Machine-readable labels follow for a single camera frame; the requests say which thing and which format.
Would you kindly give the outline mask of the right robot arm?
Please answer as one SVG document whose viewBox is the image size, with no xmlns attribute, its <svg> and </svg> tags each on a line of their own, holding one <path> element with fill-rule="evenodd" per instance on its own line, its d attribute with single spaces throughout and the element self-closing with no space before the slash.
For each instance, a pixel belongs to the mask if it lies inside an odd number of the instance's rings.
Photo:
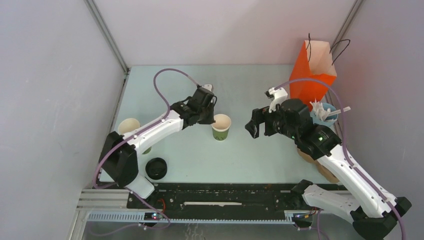
<svg viewBox="0 0 424 240">
<path fill-rule="evenodd" d="M 302 180 L 291 190 L 295 208 L 311 206 L 330 212 L 351 223 L 366 240 L 384 239 L 411 208 L 407 198 L 386 192 L 365 173 L 329 127 L 314 123 L 301 100 L 254 109 L 245 129 L 257 138 L 261 124 L 265 136 L 281 134 L 292 139 L 302 153 L 329 170 L 351 193 L 350 198 L 344 197 Z"/>
</svg>

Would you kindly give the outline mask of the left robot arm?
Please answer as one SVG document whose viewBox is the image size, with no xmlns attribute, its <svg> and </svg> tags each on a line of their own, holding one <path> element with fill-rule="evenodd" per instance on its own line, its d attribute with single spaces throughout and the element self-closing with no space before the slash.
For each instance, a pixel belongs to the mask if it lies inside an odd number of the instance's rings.
<svg viewBox="0 0 424 240">
<path fill-rule="evenodd" d="M 213 86 L 199 86 L 193 96 L 170 105 L 167 112 L 157 119 L 130 132 L 109 133 L 100 154 L 99 167 L 119 187 L 127 188 L 139 196 L 145 208 L 153 208 L 158 202 L 154 185 L 139 171 L 138 155 L 187 127 L 214 123 L 214 107 L 217 97 Z"/>
</svg>

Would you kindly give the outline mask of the green paper coffee cup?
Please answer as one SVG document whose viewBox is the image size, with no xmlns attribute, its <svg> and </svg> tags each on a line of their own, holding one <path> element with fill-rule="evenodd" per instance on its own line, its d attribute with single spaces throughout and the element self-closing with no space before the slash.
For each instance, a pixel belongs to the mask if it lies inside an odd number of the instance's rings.
<svg viewBox="0 0 424 240">
<path fill-rule="evenodd" d="M 228 115 L 216 114 L 214 116 L 214 123 L 211 125 L 213 138 L 217 141 L 226 140 L 231 124 L 232 120 Z"/>
</svg>

